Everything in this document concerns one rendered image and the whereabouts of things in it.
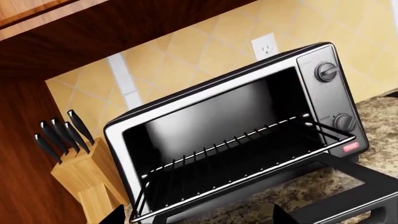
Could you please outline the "dark wood wall cabinet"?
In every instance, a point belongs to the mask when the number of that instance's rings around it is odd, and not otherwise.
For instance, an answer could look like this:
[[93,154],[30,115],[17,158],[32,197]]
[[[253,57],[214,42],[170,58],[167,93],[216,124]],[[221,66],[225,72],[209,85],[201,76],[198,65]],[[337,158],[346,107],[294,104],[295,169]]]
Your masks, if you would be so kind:
[[254,1],[0,0],[0,78],[52,78]]

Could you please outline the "black oven knob, silver pointer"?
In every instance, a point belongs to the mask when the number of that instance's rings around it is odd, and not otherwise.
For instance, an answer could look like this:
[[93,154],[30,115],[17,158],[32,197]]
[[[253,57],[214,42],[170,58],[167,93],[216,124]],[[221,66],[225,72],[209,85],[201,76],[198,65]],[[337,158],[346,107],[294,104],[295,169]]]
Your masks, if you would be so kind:
[[339,67],[332,63],[321,62],[315,67],[314,74],[318,81],[326,83],[334,80],[339,71]]

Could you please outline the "wooden knife block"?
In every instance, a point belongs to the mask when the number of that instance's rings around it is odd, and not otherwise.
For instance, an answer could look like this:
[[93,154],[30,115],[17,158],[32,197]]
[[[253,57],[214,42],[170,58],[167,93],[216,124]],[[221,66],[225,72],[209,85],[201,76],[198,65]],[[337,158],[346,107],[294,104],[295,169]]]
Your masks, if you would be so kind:
[[102,138],[96,138],[89,150],[87,154],[70,149],[50,173],[80,203],[87,224],[99,224],[119,205],[129,205],[130,200]]

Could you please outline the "black silver toaster oven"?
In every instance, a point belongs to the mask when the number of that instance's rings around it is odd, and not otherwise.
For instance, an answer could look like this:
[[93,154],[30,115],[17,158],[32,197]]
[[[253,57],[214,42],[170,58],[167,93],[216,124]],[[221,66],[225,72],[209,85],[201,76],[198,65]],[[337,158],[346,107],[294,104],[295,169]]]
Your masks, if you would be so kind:
[[[321,62],[339,67],[331,82],[323,83],[315,78],[315,67]],[[357,162],[369,142],[336,48],[330,42],[319,42],[134,108],[108,122],[104,135],[133,209],[144,186],[141,176],[152,167],[295,116],[308,114],[314,121],[333,127],[333,117],[340,113],[356,117],[357,126],[351,132],[356,139],[322,154]],[[167,221],[179,222],[267,188],[209,208],[194,208]]]

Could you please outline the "black handled knife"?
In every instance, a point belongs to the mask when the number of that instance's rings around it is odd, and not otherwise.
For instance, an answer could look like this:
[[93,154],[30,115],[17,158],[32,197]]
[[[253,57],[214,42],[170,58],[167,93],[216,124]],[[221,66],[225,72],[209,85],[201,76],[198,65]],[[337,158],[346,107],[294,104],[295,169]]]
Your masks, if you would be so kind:
[[80,148],[76,144],[76,142],[72,139],[72,137],[69,135],[67,132],[64,124],[59,121],[57,118],[51,119],[50,120],[53,128],[55,129],[55,132],[60,136],[61,139],[63,139],[68,145],[70,145],[76,153],[79,153]]
[[51,156],[58,164],[62,164],[60,156],[57,155],[51,145],[49,145],[49,143],[42,138],[40,134],[34,134],[34,141],[41,148],[41,150]]
[[41,121],[39,123],[39,126],[42,130],[42,132],[45,134],[45,136],[51,140],[61,151],[67,155],[69,153],[69,150],[63,145],[62,140],[58,136],[58,134],[49,126],[49,124],[46,121]]
[[75,125],[75,127],[77,128],[77,130],[84,136],[87,138],[87,140],[89,140],[89,142],[91,143],[91,145],[94,145],[95,140],[93,139],[90,131],[88,130],[88,128],[86,127],[86,125],[84,124],[84,122],[81,120],[81,118],[74,112],[74,110],[68,110],[67,111],[67,115],[70,117],[72,123]]
[[72,126],[72,124],[66,121],[64,125],[71,138],[78,143],[87,154],[90,154],[88,146],[84,142],[83,138],[78,134],[77,130]]

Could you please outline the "dark wood tall cabinet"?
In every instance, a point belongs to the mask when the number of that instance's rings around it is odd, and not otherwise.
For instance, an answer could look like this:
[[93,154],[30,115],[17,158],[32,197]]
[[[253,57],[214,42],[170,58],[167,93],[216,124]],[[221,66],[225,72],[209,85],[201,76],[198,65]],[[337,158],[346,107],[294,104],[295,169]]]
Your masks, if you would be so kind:
[[50,174],[55,161],[34,142],[52,118],[61,114],[43,80],[0,78],[0,224],[86,224]]

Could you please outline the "white wall outlet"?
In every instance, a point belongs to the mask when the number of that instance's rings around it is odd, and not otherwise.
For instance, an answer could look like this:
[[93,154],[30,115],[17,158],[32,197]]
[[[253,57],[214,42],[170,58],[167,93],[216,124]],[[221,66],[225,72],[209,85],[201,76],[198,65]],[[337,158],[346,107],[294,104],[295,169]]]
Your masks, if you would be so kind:
[[251,40],[251,46],[257,61],[279,54],[274,33]]

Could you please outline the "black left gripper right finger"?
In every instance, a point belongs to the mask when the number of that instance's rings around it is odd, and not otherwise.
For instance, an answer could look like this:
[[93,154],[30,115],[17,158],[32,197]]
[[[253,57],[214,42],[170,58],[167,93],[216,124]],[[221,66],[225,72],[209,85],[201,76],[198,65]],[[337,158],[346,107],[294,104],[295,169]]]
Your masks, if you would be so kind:
[[272,214],[273,224],[299,224],[290,214],[278,205],[274,205]]

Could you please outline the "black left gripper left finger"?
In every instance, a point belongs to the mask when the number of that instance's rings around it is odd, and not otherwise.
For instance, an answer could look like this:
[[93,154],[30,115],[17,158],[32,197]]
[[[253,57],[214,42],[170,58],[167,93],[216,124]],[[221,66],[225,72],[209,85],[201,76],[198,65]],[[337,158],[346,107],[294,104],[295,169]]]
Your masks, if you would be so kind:
[[124,224],[124,220],[124,205],[120,205],[104,218],[104,224]]

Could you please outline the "black toaster oven door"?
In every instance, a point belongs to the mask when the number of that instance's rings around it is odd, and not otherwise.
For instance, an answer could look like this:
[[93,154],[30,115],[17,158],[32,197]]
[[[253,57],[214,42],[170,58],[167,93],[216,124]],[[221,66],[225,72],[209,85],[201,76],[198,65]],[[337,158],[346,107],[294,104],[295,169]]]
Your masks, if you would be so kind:
[[194,208],[209,208],[215,203],[225,202],[227,199],[271,187],[276,182],[283,182],[296,175],[314,171],[319,165],[339,170],[360,180],[362,184],[290,212],[290,216],[297,220],[299,224],[340,222],[344,218],[355,216],[361,212],[370,212],[371,215],[367,222],[398,223],[398,179],[331,154],[319,154],[285,169],[270,173],[259,181],[247,184],[239,190],[229,191],[190,208],[180,208],[173,212],[155,216],[152,224],[168,224],[167,220],[172,216],[182,216],[182,214]]

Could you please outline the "black cooktop edge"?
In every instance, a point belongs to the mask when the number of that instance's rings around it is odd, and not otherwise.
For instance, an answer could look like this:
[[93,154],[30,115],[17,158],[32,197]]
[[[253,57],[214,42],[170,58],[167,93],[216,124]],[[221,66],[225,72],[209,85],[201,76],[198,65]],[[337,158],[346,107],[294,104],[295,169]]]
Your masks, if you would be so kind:
[[387,93],[383,93],[383,94],[374,96],[373,98],[380,98],[380,97],[398,98],[398,90],[388,91]]

